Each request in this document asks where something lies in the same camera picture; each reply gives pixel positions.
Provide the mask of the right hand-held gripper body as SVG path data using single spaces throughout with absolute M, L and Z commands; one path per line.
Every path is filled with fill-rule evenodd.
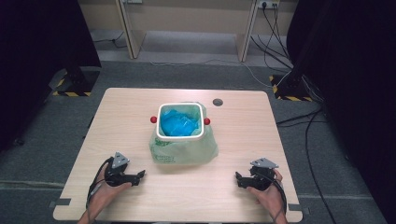
M 274 169 L 278 165 L 266 158 L 257 159 L 250 164 L 252 165 L 249 170 L 251 179 L 248 185 L 258 190 L 267 189 L 275 181 Z

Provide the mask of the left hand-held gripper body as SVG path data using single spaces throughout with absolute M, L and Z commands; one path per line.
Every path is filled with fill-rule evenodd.
M 129 161 L 130 160 L 120 152 L 116 152 L 115 156 L 109 159 L 109 163 L 105 170 L 105 181 L 109 186 L 116 187 L 123 183 L 133 182 L 134 177 L 124 173 Z

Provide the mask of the white trash bin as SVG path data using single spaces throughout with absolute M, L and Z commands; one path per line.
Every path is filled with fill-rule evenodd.
M 191 118 L 198 120 L 199 128 L 191 136 L 165 136 L 162 129 L 160 118 L 161 114 L 167 110 L 175 109 L 182 113 L 187 113 Z M 172 103 L 163 104 L 159 107 L 157 123 L 156 123 L 156 134 L 163 141 L 180 142 L 197 140 L 203 137 L 205 133 L 204 125 L 204 108 L 199 103 L 183 102 L 183 103 Z

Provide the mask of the green plastic bag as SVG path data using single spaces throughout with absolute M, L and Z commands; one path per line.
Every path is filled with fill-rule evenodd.
M 206 119 L 206 108 L 204 106 L 203 108 L 204 119 Z M 204 164 L 212 161 L 219 153 L 210 124 L 205 125 L 205 133 L 202 138 L 180 142 L 161 140 L 156 134 L 155 126 L 148 145 L 152 159 L 156 163 L 162 164 Z

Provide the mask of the person's right hand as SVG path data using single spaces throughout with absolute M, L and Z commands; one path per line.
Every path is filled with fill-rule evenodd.
M 261 191 L 253 187 L 247 187 L 247 191 L 257 198 L 257 203 L 262 205 L 269 213 L 270 217 L 283 213 L 283 200 L 278 188 L 272 184 L 268 189 Z

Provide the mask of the person's left hand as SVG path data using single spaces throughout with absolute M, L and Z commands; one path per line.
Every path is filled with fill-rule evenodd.
M 131 186 L 130 183 L 124 183 L 117 187 L 111 187 L 107 183 L 102 184 L 90 199 L 88 207 L 90 220 L 94 220 L 119 194 Z

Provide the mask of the grey tape piece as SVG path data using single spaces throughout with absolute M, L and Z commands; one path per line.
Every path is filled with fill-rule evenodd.
M 310 215 L 310 209 L 308 207 L 303 207 L 300 204 L 295 204 L 295 203 L 289 203 L 288 208 L 290 211 L 293 212 L 302 212 L 304 215 Z
M 55 201 L 49 202 L 49 208 L 55 208 L 57 205 L 66 205 L 67 206 L 70 204 L 70 202 L 71 202 L 70 198 L 67 198 L 67 199 L 60 198 Z

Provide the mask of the blue plastic bag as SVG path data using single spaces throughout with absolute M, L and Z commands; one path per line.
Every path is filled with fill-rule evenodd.
M 165 136 L 191 136 L 198 128 L 198 120 L 175 109 L 161 114 L 161 129 Z

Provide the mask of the black stand base striped tape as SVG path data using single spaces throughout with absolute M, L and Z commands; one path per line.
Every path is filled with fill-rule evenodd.
M 99 75 L 99 71 L 79 70 L 77 74 L 71 75 L 65 71 L 52 94 L 66 97 L 90 96 Z
M 272 75 L 269 79 L 276 99 L 288 101 L 312 101 L 312 98 L 301 79 L 292 80 L 290 79 L 289 73 L 286 75 Z

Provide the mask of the beige desk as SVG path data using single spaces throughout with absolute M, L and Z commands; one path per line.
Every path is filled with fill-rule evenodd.
M 280 0 L 275 9 L 258 8 L 259 0 L 78 0 L 91 29 L 122 30 L 136 59 L 148 31 L 220 33 L 235 36 L 238 59 L 248 54 L 252 35 L 269 35 L 276 22 L 288 33 L 299 0 Z

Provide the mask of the white wall power socket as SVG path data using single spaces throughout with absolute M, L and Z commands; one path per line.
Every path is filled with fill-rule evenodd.
M 258 8 L 275 9 L 279 6 L 280 0 L 259 0 Z

